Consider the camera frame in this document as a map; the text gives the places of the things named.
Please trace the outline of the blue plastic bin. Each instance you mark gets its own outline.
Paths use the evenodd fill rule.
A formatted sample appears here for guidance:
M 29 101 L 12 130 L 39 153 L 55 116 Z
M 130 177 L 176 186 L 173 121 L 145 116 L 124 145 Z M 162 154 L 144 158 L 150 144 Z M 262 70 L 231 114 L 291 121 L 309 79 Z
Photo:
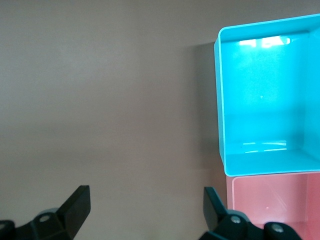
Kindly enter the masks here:
M 320 172 L 320 13 L 223 27 L 214 62 L 225 174 Z

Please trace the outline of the pink plastic bin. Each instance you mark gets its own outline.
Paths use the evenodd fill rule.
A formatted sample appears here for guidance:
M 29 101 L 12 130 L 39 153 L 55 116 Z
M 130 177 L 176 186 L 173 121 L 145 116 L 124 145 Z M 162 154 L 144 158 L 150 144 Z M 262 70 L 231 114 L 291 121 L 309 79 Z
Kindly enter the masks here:
M 262 228 L 291 226 L 303 240 L 320 240 L 320 172 L 226 177 L 227 207 Z

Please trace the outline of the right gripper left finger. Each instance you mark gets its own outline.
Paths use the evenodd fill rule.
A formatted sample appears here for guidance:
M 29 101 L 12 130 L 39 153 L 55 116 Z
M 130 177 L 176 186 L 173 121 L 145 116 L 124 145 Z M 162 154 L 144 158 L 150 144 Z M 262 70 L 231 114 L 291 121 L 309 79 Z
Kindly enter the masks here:
M 90 187 L 81 185 L 59 208 L 44 210 L 22 226 L 0 220 L 0 240 L 74 240 L 90 211 Z

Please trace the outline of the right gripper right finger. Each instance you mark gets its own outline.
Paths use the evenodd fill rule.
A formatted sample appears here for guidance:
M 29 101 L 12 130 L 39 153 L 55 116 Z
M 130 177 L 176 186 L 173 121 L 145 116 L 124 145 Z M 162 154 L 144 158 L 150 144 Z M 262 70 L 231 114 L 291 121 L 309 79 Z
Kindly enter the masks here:
M 228 210 L 213 187 L 203 189 L 203 214 L 208 227 L 199 240 L 303 240 L 289 225 L 254 225 L 241 211 Z

